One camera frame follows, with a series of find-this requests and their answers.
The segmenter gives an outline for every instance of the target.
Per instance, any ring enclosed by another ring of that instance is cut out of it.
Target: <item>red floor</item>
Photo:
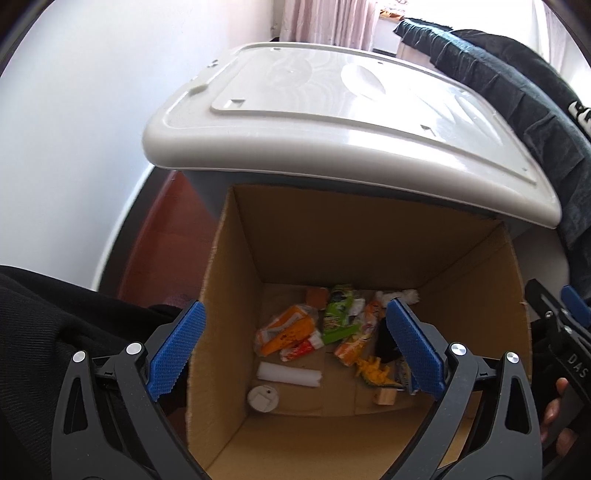
[[[138,236],[119,298],[142,307],[179,294],[198,298],[215,229],[185,176],[175,173]]]

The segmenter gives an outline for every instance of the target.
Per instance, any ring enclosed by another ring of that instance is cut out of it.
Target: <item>white foam block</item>
[[[319,387],[322,372],[306,368],[285,367],[284,365],[261,362],[256,377],[269,382],[281,382],[305,387]]]

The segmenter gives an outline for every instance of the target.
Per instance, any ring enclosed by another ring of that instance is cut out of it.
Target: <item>human hand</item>
[[[568,386],[569,381],[565,378],[559,378],[556,381],[556,390],[558,390],[560,397],[564,395],[564,390],[566,390],[566,387]],[[560,398],[556,398],[548,403],[548,406],[546,407],[544,419],[540,425],[542,443],[544,443],[546,438],[548,438],[548,428],[550,425],[552,425],[560,413],[560,400]],[[558,455],[561,457],[565,456],[577,441],[577,438],[579,438],[579,436],[571,429],[564,429],[562,432],[560,432],[558,438],[556,439],[556,453],[558,453]]]

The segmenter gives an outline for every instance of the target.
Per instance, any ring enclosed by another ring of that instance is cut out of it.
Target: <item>dark towel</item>
[[[591,144],[537,85],[482,48],[437,27],[402,21],[402,42],[429,55],[444,74],[482,95],[505,118],[554,187],[558,234],[571,284],[591,299]]]
[[[540,87],[582,133],[591,138],[591,131],[587,131],[578,121],[579,112],[586,110],[581,100],[559,73],[531,48],[513,38],[491,35],[479,30],[454,30],[452,33],[521,72]]]

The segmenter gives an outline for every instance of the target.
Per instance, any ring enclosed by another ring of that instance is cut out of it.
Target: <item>pink curtain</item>
[[[280,40],[371,51],[378,16],[376,0],[285,0]]]

